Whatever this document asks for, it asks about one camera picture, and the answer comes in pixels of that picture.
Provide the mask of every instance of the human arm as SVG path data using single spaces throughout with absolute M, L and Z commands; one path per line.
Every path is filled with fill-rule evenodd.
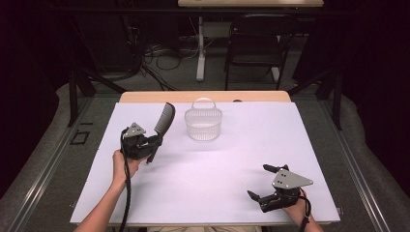
M 301 190 L 301 195 L 307 197 L 305 192 Z M 306 202 L 304 199 L 299 198 L 295 205 L 283 208 L 283 210 L 289 215 L 289 217 L 298 226 L 301 226 L 306 213 Z M 305 232 L 323 232 L 322 227 L 316 222 L 313 215 L 310 214 L 308 223 L 305 228 Z
M 138 165 L 146 160 L 143 159 L 127 159 L 130 177 L 132 177 L 138 170 Z M 90 212 L 90 214 L 76 227 L 74 231 L 105 231 L 117 204 L 121 192 L 126 186 L 126 173 L 124 169 L 124 156 L 117 150 L 112 156 L 113 159 L 113 177 L 111 185 L 102 197 L 97 206 Z

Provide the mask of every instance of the chair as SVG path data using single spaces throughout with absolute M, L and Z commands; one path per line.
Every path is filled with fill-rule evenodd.
M 229 29 L 225 90 L 228 90 L 230 65 L 268 67 L 268 72 L 278 67 L 278 90 L 289 44 L 297 29 L 296 18 L 286 14 L 245 14 L 236 18 Z

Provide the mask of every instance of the plastic basket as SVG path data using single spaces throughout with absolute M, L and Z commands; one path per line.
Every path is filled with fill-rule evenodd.
M 222 121 L 222 111 L 216 104 L 208 98 L 200 98 L 192 103 L 191 109 L 185 113 L 188 135 L 199 141 L 207 141 L 217 138 L 220 135 L 220 122 Z

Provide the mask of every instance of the wooden desk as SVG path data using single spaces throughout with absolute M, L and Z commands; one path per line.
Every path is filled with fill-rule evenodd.
M 187 8 L 320 8 L 323 6 L 323 0 L 178 0 L 178 6 Z M 205 78 L 205 50 L 202 16 L 199 17 L 198 22 L 198 37 L 199 56 L 196 80 L 203 81 Z M 278 79 L 278 68 L 272 68 L 272 74 L 274 79 Z
M 199 97 L 213 99 L 223 112 L 221 134 L 215 140 L 194 141 L 187 134 L 184 114 Z M 195 91 L 124 93 L 111 115 L 71 223 L 80 223 L 109 187 L 120 131 L 136 122 L 147 136 L 153 135 L 164 102 L 175 105 L 175 119 L 154 162 L 140 165 L 132 178 L 128 226 L 292 224 L 283 211 L 262 213 L 248 196 L 247 190 L 261 196 L 275 191 L 271 185 L 275 174 L 263 170 L 263 164 L 288 164 L 291 171 L 310 178 L 314 184 L 305 189 L 316 220 L 339 221 L 302 119 L 286 92 Z M 121 223 L 125 199 L 124 191 L 110 225 Z

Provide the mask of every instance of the chair backrest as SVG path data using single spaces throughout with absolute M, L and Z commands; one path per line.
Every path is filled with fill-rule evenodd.
M 298 21 L 287 14 L 244 14 L 230 27 L 230 35 L 282 36 L 298 30 Z

